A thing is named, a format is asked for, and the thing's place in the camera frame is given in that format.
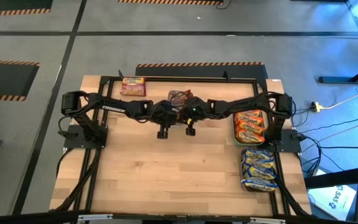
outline hazard tape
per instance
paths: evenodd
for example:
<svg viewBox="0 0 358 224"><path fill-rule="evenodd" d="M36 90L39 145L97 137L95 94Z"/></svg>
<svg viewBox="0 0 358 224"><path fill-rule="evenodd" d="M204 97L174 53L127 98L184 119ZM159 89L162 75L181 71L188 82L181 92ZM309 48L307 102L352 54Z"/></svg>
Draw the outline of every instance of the hazard tape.
<svg viewBox="0 0 358 224"><path fill-rule="evenodd" d="M222 65L263 65L263 62L206 62L206 63L151 63L138 64L137 67L187 67L187 66L222 66Z"/></svg>
<svg viewBox="0 0 358 224"><path fill-rule="evenodd" d="M8 64L8 65L35 65L40 66L38 62L19 62L19 61L4 61L0 60L0 64Z"/></svg>
<svg viewBox="0 0 358 224"><path fill-rule="evenodd" d="M21 10L5 10L0 11L0 16L28 15L48 13L50 9L21 9Z"/></svg>
<svg viewBox="0 0 358 224"><path fill-rule="evenodd" d="M146 3L146 4L192 4L203 6L221 6L222 1L197 1L197 0L118 0L120 3Z"/></svg>
<svg viewBox="0 0 358 224"><path fill-rule="evenodd" d="M25 96L0 95L0 100L3 100L3 101L24 101Z"/></svg>

